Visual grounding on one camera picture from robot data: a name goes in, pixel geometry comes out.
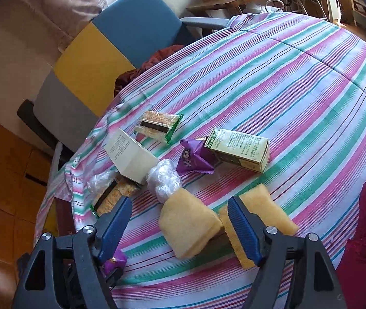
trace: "white box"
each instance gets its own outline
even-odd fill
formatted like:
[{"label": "white box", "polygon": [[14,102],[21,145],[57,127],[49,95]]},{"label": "white box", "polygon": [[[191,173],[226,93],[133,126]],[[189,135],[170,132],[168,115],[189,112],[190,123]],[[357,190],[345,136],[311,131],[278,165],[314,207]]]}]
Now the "white box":
[{"label": "white box", "polygon": [[149,170],[159,163],[149,150],[120,128],[115,130],[104,150],[121,175],[140,184],[146,182]]}]

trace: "black armrest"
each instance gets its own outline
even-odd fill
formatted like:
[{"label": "black armrest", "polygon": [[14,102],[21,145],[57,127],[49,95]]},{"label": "black armrest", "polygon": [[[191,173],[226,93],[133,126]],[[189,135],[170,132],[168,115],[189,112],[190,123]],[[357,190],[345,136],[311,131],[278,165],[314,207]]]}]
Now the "black armrest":
[{"label": "black armrest", "polygon": [[[30,100],[24,100],[17,110],[17,116],[38,136],[43,140],[49,147],[53,150],[56,149],[57,138],[43,126],[40,121],[34,116],[33,112],[34,103]],[[63,150],[61,152],[60,159],[65,163],[72,156],[73,152],[63,145]]]}]

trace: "metal screw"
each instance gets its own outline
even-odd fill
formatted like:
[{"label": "metal screw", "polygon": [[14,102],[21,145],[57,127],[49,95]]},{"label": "metal screw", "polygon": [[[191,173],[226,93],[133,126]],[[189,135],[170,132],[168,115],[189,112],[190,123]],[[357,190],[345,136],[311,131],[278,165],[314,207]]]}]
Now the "metal screw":
[{"label": "metal screw", "polygon": [[311,241],[317,241],[319,239],[319,236],[317,234],[309,234],[309,240]]},{"label": "metal screw", "polygon": [[87,225],[86,227],[83,228],[83,232],[85,234],[91,234],[94,231],[94,227],[91,225]]},{"label": "metal screw", "polygon": [[267,227],[267,228],[266,228],[266,231],[267,231],[269,234],[272,234],[272,235],[277,234],[277,228],[276,228],[276,227],[272,227],[272,226]]},{"label": "metal screw", "polygon": [[46,232],[46,233],[44,233],[44,234],[41,235],[41,239],[44,240],[44,241],[47,241],[51,237],[52,237],[52,235],[49,232]]}]

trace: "cardboard box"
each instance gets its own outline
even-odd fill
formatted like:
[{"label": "cardboard box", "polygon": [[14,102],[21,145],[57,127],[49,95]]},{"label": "cardboard box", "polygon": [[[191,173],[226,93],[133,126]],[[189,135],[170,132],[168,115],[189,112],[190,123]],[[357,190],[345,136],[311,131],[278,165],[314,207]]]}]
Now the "cardboard box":
[{"label": "cardboard box", "polygon": [[108,156],[121,175],[145,184],[146,175],[159,160],[139,142],[117,128],[104,146]]},{"label": "cardboard box", "polygon": [[237,131],[214,128],[205,142],[217,159],[263,173],[269,162],[269,140]]}]

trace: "blue gripper pad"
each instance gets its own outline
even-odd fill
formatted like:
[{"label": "blue gripper pad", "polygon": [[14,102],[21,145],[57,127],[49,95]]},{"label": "blue gripper pad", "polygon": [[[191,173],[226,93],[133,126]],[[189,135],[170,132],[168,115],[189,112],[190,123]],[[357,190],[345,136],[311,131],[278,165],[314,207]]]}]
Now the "blue gripper pad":
[{"label": "blue gripper pad", "polygon": [[236,235],[240,240],[240,244],[246,253],[246,257],[253,260],[257,266],[260,266],[263,256],[260,252],[259,238],[242,212],[239,204],[234,199],[234,196],[227,203],[227,213],[236,231]]},{"label": "blue gripper pad", "polygon": [[121,198],[110,213],[101,216],[101,218],[104,216],[111,216],[111,214],[114,213],[112,221],[108,224],[101,236],[101,249],[97,256],[100,264],[103,264],[113,256],[124,230],[130,221],[132,207],[133,204],[129,198],[125,198],[124,200]]}]

